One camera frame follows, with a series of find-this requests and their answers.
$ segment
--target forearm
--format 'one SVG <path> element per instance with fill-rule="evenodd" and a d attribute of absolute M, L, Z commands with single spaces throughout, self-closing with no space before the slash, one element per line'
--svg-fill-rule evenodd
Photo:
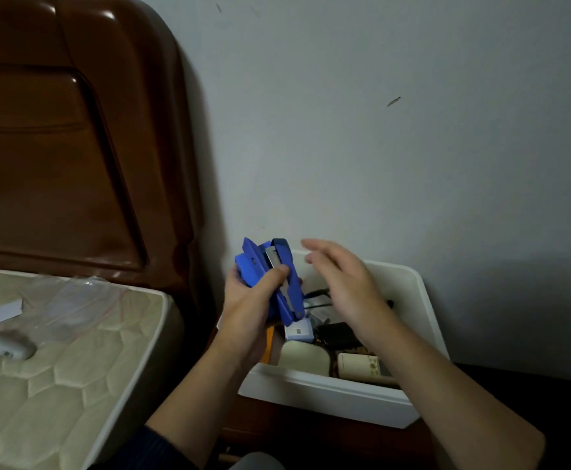
<path fill-rule="evenodd" d="M 146 423 L 202 468 L 248 369 L 218 337 Z"/>
<path fill-rule="evenodd" d="M 544 436 L 394 314 L 369 341 L 460 470 L 538 465 Z"/>

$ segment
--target gray pants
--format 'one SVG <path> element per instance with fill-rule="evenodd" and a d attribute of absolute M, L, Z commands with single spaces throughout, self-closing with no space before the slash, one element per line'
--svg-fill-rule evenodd
<path fill-rule="evenodd" d="M 242 457 L 231 470 L 285 470 L 285 467 L 268 454 L 254 452 Z"/>

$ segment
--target clear plastic bag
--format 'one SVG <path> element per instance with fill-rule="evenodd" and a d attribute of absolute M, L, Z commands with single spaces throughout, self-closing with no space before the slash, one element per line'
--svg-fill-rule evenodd
<path fill-rule="evenodd" d="M 69 343 L 119 312 L 124 290 L 100 277 L 37 276 L 23 288 L 23 313 L 9 321 L 9 328 L 38 347 L 49 341 Z"/>

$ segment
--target purple stapler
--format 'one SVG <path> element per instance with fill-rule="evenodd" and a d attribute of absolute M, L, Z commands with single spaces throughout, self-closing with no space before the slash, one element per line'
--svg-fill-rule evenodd
<path fill-rule="evenodd" d="M 305 318 L 303 291 L 298 282 L 294 268 L 292 252 L 285 239 L 272 239 L 263 244 L 255 244 L 248 237 L 244 238 L 243 253 L 235 257 L 242 280 L 249 287 L 255 286 L 263 275 L 273 267 L 285 264 L 290 273 L 281 287 L 270 299 L 268 319 L 281 318 L 285 326 Z"/>

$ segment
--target white container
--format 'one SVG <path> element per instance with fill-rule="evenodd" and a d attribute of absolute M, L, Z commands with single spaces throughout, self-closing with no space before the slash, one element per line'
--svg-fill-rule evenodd
<path fill-rule="evenodd" d="M 292 251 L 303 288 L 326 283 L 305 263 L 306 252 Z M 448 357 L 436 316 L 421 276 L 396 264 L 366 260 L 381 294 L 394 300 L 394 310 L 412 330 Z M 277 363 L 282 342 L 275 333 L 270 362 Z M 292 371 L 259 363 L 248 374 L 239 394 L 254 399 L 403 429 L 419 418 L 402 390 Z"/>

